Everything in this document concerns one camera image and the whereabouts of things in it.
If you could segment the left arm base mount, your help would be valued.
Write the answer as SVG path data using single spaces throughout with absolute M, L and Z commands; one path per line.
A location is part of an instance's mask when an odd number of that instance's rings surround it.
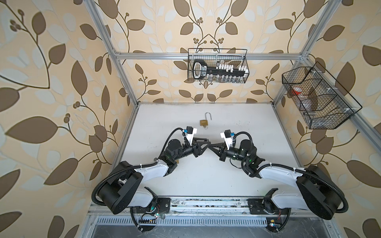
M 169 197 L 158 197 L 154 198 L 147 207 L 133 207 L 133 212 L 142 213 L 153 213 L 153 214 L 167 214 L 170 211 L 171 198 Z

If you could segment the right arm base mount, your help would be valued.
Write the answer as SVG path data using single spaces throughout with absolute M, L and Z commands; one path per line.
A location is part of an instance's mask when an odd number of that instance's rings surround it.
M 251 215 L 276 216 L 283 213 L 269 198 L 249 198 L 247 203 Z

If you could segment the large brass padlock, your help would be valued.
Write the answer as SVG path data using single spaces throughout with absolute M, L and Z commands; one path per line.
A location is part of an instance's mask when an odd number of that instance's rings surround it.
M 202 119 L 199 121 L 200 126 L 208 126 L 208 117 L 210 117 L 210 120 L 212 120 L 212 116 L 210 112 L 206 112 L 205 114 L 205 119 Z

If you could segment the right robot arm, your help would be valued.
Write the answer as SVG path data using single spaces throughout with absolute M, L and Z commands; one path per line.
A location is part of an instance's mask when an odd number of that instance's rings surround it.
M 274 209 L 309 210 L 318 217 L 330 220 L 335 213 L 345 213 L 349 203 L 344 192 L 317 166 L 294 168 L 277 163 L 267 163 L 257 155 L 257 148 L 242 140 L 239 148 L 226 143 L 210 146 L 220 161 L 236 160 L 240 169 L 251 177 L 270 179 L 293 187 L 292 191 L 272 188 L 264 196 L 263 204 L 269 213 Z

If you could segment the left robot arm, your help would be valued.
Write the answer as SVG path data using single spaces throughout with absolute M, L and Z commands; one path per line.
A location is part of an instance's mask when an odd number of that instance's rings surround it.
M 193 143 L 186 141 L 185 144 L 172 139 L 152 163 L 134 166 L 122 161 L 96 185 L 91 194 L 92 202 L 108 207 L 114 215 L 134 207 L 152 212 L 158 207 L 158 195 L 149 187 L 142 187 L 142 183 L 170 175 L 179 159 L 189 155 L 198 157 L 210 145 L 211 142 L 204 138 L 196 138 Z

